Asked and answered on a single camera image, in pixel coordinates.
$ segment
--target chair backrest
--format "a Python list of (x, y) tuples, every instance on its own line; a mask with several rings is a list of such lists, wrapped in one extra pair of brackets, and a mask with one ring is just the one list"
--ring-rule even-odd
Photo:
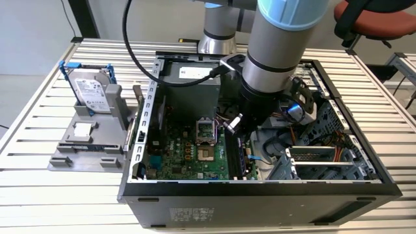
[(402, 11), (416, 3), (416, 0), (369, 0), (364, 6), (364, 10), (377, 13), (392, 13)]
[(350, 32), (353, 24), (362, 10), (377, 13), (392, 13), (409, 8), (416, 0), (346, 0), (348, 6), (337, 19), (334, 34), (342, 40), (352, 40), (354, 34)]

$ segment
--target metal workbench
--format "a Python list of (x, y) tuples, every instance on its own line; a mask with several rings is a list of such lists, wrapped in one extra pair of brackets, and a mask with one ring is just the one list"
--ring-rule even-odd
[(416, 86), (416, 54), (394, 53), (385, 65), (393, 65)]
[[(141, 64), (150, 69), (154, 51), (196, 52), (193, 43), (132, 43)], [(246, 46), (238, 47), (244, 53)], [(361, 60), (341, 50), (308, 49), (305, 59), (317, 59), (332, 79), (372, 147), (402, 191), (402, 197), (340, 227), (298, 229), (192, 229), (177, 233), (330, 232), (416, 233), (416, 122), (394, 100)], [(70, 44), (62, 58), (86, 64), (114, 66), (122, 97), (136, 105), (132, 85), (146, 93), (141, 74), (120, 41), (84, 39)], [(137, 233), (140, 225), (128, 205), (116, 195), (121, 174), (49, 172), (46, 165), (74, 114), (72, 90), (57, 66), (0, 140), (1, 234)]]

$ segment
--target motherboard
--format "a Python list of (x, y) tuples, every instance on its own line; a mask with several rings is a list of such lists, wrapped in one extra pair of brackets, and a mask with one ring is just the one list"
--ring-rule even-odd
[[(146, 179), (157, 180), (228, 180), (229, 162), (226, 156), (225, 130), (216, 121), (192, 125), (168, 123), (164, 150), (160, 154), (150, 155)], [(200, 139), (216, 139), (210, 145)], [(257, 179), (254, 162), (248, 161), (246, 153), (250, 152), (249, 142), (241, 143), (241, 158), (244, 163), (242, 173), (246, 179)]]

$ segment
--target power cable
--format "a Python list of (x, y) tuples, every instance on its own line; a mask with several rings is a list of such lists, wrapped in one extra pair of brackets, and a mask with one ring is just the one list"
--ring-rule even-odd
[(128, 29), (126, 29), (129, 9), (130, 9), (130, 0), (128, 0), (125, 3), (124, 13), (122, 13), (122, 25), (121, 25), (122, 26), (122, 40), (124, 40), (125, 48), (128, 50), (132, 61), (134, 62), (140, 71), (146, 75), (146, 77), (152, 81), (154, 81), (156, 83), (162, 84), (165, 86), (170, 86), (170, 87), (189, 87), (189, 86), (193, 86), (198, 83), (202, 83), (209, 78), (213, 78), (217, 75), (224, 74), (229, 71), (228, 68), (224, 65), (221, 65), (221, 66), (218, 66), (210, 70), (208, 76), (202, 77), (201, 79), (198, 79), (196, 81), (188, 82), (188, 83), (169, 83), (169, 82), (165, 82), (165, 81), (160, 80), (158, 78), (153, 77), (153, 75), (141, 66), (138, 60), (136, 59), (136, 55), (132, 51), (132, 48), (130, 48), (130, 43), (129, 43), (129, 38), (128, 38)]
[(73, 27), (72, 27), (72, 24), (70, 24), (70, 21), (69, 21), (69, 18), (68, 18), (68, 14), (66, 14), (66, 9), (65, 9), (64, 1), (60, 0), (60, 2), (62, 3), (64, 13), (65, 13), (65, 17), (66, 17), (68, 24), (69, 24), (70, 29), (72, 29), (72, 32), (73, 32), (73, 37), (76, 37), (76, 31), (73, 30)]
[(398, 89), (398, 87), (400, 87), (400, 85), (401, 85), (404, 79), (405, 79), (405, 77), (401, 79), (401, 81), (400, 81), (398, 84), (397, 84), (397, 87), (396, 87), (396, 89), (394, 89), (394, 92), (392, 93), (393, 96), (394, 96), (394, 94), (396, 94), (396, 92), (397, 92), (397, 89)]

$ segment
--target chair seat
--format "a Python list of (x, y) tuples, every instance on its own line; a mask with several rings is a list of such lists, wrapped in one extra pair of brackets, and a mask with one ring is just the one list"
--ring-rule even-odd
[[(338, 20), (346, 1), (341, 1), (334, 7), (334, 18)], [(416, 16), (398, 11), (393, 13), (376, 13), (364, 10), (352, 27), (352, 31), (364, 36), (380, 39), (394, 39), (416, 32)]]

